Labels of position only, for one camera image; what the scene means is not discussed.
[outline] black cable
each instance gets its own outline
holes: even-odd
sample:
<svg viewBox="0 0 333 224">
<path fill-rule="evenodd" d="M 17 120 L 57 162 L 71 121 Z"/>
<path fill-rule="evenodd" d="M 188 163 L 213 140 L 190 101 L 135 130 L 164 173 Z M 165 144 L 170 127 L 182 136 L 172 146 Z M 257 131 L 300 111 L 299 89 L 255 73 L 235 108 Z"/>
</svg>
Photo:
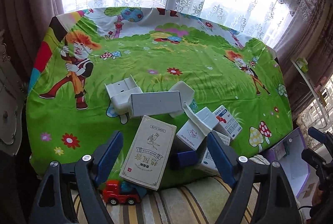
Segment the black cable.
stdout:
<svg viewBox="0 0 333 224">
<path fill-rule="evenodd" d="M 325 109 L 325 111 L 326 111 L 327 120 L 329 120 L 329 119 L 330 119 L 330 116 L 329 116 L 329 113 L 328 113 L 327 106 L 325 106 L 325 107 L 324 107 L 324 109 Z"/>
<path fill-rule="evenodd" d="M 301 210 L 303 208 L 312 208 L 313 206 L 310 206 L 310 205 L 304 205 L 304 206 L 301 206 L 298 210 Z"/>
</svg>

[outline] red flower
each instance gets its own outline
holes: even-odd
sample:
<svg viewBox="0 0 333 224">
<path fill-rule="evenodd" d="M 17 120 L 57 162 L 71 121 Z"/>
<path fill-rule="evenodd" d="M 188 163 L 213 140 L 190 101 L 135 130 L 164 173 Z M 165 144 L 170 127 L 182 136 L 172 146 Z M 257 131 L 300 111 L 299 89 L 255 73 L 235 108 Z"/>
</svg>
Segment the red flower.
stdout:
<svg viewBox="0 0 333 224">
<path fill-rule="evenodd" d="M 175 75 L 179 76 L 183 74 L 181 71 L 179 71 L 179 69 L 176 68 L 168 68 L 166 71 L 170 74 L 173 74 L 174 76 Z"/>
<path fill-rule="evenodd" d="M 68 148 L 72 147 L 75 150 L 75 147 L 80 147 L 79 140 L 77 137 L 74 137 L 73 134 L 65 133 L 61 139 Z"/>
</svg>

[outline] pink curtain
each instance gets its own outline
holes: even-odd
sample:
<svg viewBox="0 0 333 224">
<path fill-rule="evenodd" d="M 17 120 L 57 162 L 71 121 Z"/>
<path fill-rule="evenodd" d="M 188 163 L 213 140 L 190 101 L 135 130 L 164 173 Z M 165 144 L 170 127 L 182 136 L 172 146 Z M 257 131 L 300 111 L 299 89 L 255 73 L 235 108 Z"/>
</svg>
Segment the pink curtain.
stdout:
<svg viewBox="0 0 333 224">
<path fill-rule="evenodd" d="M 296 119 L 312 101 L 313 95 L 291 63 L 304 57 L 308 75 L 314 83 L 333 73 L 333 9 L 328 0 L 302 0 L 286 32 L 274 48 L 283 73 L 292 110 Z"/>
<path fill-rule="evenodd" d="M 52 17 L 62 13 L 61 0 L 0 0 L 0 30 L 5 30 L 8 55 L 23 81 L 30 77 Z"/>
</svg>

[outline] cartoon mushroom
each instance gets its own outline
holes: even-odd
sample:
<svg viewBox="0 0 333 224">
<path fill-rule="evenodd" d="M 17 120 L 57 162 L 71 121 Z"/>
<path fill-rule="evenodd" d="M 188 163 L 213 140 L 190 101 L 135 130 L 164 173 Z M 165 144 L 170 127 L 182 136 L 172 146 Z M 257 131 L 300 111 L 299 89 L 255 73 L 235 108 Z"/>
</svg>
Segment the cartoon mushroom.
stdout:
<svg viewBox="0 0 333 224">
<path fill-rule="evenodd" d="M 103 55 L 100 56 L 101 59 L 106 60 L 108 58 L 112 58 L 113 60 L 115 60 L 117 57 L 121 57 L 122 54 L 120 53 L 120 51 L 116 51 L 113 53 L 110 52 L 105 52 Z"/>
<path fill-rule="evenodd" d="M 169 36 L 168 39 L 172 44 L 179 44 L 181 41 L 181 37 L 178 36 Z"/>
<path fill-rule="evenodd" d="M 107 58 L 112 58 L 112 54 L 110 52 L 105 52 L 100 58 L 106 60 Z"/>
<path fill-rule="evenodd" d="M 249 144 L 252 147 L 259 147 L 259 152 L 262 151 L 262 146 L 261 144 L 264 142 L 264 137 L 262 134 L 259 132 L 258 129 L 255 127 L 250 127 L 250 138 L 249 138 Z"/>
<path fill-rule="evenodd" d="M 127 117 L 126 114 L 119 115 L 119 114 L 117 113 L 117 111 L 114 109 L 114 106 L 113 106 L 113 104 L 111 103 L 111 101 L 110 101 L 110 105 L 109 105 L 108 109 L 106 110 L 106 115 L 107 115 L 108 117 L 110 117 L 110 118 L 119 117 L 119 119 L 120 119 L 120 123 L 121 123 L 121 124 L 126 124 L 127 121 L 128 121 L 128 117 Z"/>
<path fill-rule="evenodd" d="M 261 121 L 259 124 L 259 131 L 265 137 L 267 144 L 269 145 L 269 138 L 272 136 L 272 132 L 267 127 L 264 121 Z"/>
<path fill-rule="evenodd" d="M 288 97 L 286 87 L 282 83 L 279 83 L 279 86 L 277 88 L 277 92 L 280 96 L 284 95 L 285 97 Z"/>
</svg>

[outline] cartoon print tablecloth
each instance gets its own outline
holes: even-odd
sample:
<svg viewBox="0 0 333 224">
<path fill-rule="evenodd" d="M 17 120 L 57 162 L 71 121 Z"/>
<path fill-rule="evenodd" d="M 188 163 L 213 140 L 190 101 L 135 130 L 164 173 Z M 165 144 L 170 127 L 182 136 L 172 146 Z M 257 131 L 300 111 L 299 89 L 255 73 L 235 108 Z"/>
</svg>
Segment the cartoon print tablecloth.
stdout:
<svg viewBox="0 0 333 224">
<path fill-rule="evenodd" d="M 176 11 L 88 9 L 52 19 L 32 71 L 27 124 L 37 173 L 52 160 L 77 161 L 120 130 L 124 147 L 110 175 L 118 178 L 140 119 L 119 116 L 104 84 L 130 75 L 144 92 L 183 80 L 195 90 L 193 111 L 223 104 L 243 128 L 231 142 L 239 155 L 253 156 L 292 130 L 280 68 L 260 40 Z M 154 118 L 178 130 L 188 119 Z M 203 176 L 167 166 L 161 187 Z"/>
</svg>

